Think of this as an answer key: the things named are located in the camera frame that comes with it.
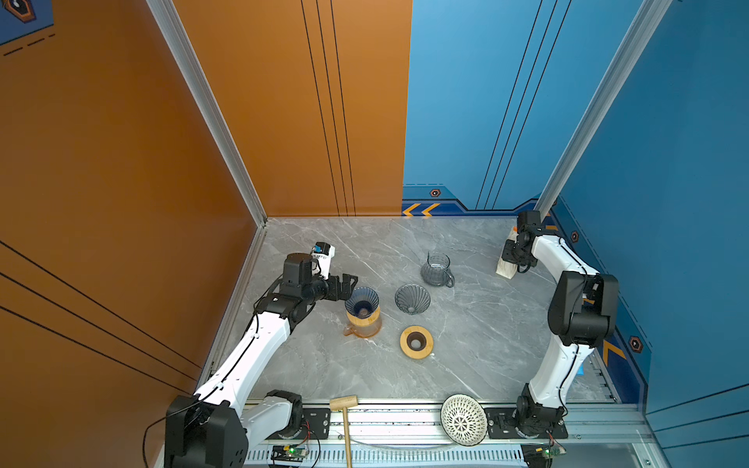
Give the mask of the blue glass dripper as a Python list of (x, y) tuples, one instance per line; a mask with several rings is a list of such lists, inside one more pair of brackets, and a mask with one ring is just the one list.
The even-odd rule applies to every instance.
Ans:
[(369, 319), (380, 309), (380, 297), (371, 288), (356, 288), (352, 296), (345, 302), (345, 309), (351, 317)]

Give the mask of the coffee filter pack orange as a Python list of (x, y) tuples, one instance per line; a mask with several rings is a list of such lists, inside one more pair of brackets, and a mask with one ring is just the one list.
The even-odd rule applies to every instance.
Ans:
[[(517, 236), (518, 236), (517, 228), (513, 227), (507, 236), (507, 241), (516, 241)], [(497, 275), (507, 280), (510, 280), (517, 273), (517, 265), (509, 261), (506, 261), (504, 259), (504, 253), (501, 253), (501, 257), (497, 261), (497, 269), (495, 269), (495, 273), (497, 273)]]

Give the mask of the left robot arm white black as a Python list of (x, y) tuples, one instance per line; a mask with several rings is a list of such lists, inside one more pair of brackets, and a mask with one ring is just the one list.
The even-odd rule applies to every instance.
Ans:
[(300, 395), (274, 390), (244, 411), (271, 357), (321, 300), (345, 301), (355, 275), (330, 272), (335, 249), (316, 243), (287, 255), (282, 274), (255, 302), (251, 322), (220, 368), (190, 397), (177, 397), (165, 416), (166, 467), (241, 467), (249, 451), (273, 434), (302, 426)]

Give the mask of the orange glass carafe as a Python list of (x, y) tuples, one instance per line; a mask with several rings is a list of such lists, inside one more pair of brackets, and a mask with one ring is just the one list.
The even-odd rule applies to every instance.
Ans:
[(380, 321), (378, 321), (378, 323), (375, 323), (374, 325), (370, 325), (370, 327), (364, 327), (364, 328), (355, 327), (348, 320), (348, 324), (346, 325), (343, 331), (343, 334), (346, 335), (347, 337), (349, 335), (356, 335), (357, 337), (361, 337), (361, 339), (367, 339), (368, 337), (373, 337), (374, 335), (377, 335), (381, 328), (382, 328), (382, 316), (380, 316)]

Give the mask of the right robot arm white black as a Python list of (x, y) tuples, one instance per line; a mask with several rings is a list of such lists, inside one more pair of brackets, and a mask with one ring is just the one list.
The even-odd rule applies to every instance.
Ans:
[(550, 434), (563, 421), (577, 372), (614, 333), (618, 314), (616, 277), (587, 264), (559, 236), (511, 231), (497, 273), (510, 279), (538, 264), (552, 274), (556, 290), (547, 311), (548, 349), (514, 413), (516, 430), (525, 438)]

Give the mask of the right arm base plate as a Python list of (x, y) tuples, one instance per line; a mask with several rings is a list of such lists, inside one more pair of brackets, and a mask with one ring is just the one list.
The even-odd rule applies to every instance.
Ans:
[(549, 435), (555, 440), (569, 438), (569, 432), (564, 421), (552, 424), (548, 421), (529, 418), (519, 422), (516, 409), (489, 408), (485, 409), (488, 421), (488, 434), (495, 439), (528, 439), (541, 440)]

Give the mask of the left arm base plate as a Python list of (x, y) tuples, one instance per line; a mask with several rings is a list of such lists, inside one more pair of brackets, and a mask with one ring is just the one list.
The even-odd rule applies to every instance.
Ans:
[(303, 408), (302, 419), (293, 430), (280, 431), (268, 437), (268, 440), (292, 440), (300, 441), (307, 436), (310, 429), (320, 440), (327, 440), (331, 428), (331, 410), (327, 408)]

